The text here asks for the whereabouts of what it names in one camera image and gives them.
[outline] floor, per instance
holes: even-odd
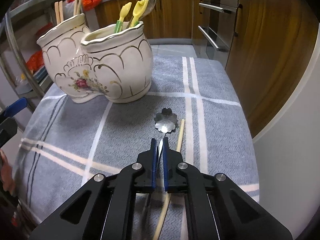
[[[151,45],[153,55],[197,57],[192,45]]]

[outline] wooden cabinet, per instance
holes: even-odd
[[[300,81],[319,22],[303,0],[239,0],[237,37],[226,72],[252,137],[278,113]]]
[[[210,13],[204,7],[200,7],[199,3],[204,0],[193,0],[193,26],[192,26],[192,45],[195,49],[197,57],[208,58],[206,55],[207,39],[198,29],[198,26],[207,28],[209,26]]]
[[[157,0],[160,5],[161,37],[191,39],[192,0]]]
[[[111,0],[98,5],[95,10],[100,28],[116,23],[121,7],[132,2],[130,12],[124,19],[129,21],[137,1]],[[148,39],[191,39],[192,0],[157,0],[155,8],[143,18],[143,22]]]

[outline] oven handle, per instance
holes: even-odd
[[[234,10],[236,10],[236,8],[230,7],[230,10],[216,6],[216,5],[211,5],[211,4],[206,4],[206,3],[199,3],[199,6],[205,7],[205,8],[209,8],[218,12],[222,12],[222,13],[232,13]]]
[[[211,39],[211,37],[209,36],[208,33],[206,33],[206,31],[201,27],[201,26],[198,26],[198,29],[202,32],[202,34],[207,38],[207,40],[211,43],[211,45],[214,47],[214,49],[216,51],[222,51],[222,52],[226,52],[227,50],[225,48],[221,48],[219,47],[213,39]]]

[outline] green handle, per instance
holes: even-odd
[[[114,32],[114,33],[119,33],[119,32],[122,30],[122,25],[123,25],[123,22],[117,20],[116,27],[115,27],[115,32]]]

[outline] metal screw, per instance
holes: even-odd
[[[94,176],[94,180],[99,182],[103,180],[103,175],[102,174],[97,174],[96,176]]]
[[[184,170],[184,169],[188,168],[188,164],[186,164],[186,163],[179,163],[179,164],[178,164],[178,168]]]
[[[219,180],[219,181],[224,181],[224,180],[226,179],[226,176],[225,176],[224,174],[222,174],[222,173],[218,173],[218,174],[216,175],[216,178],[217,178],[217,180]]]
[[[134,164],[132,164],[132,168],[133,168],[134,170],[140,170],[141,167],[142,167],[141,163],[134,163]]]

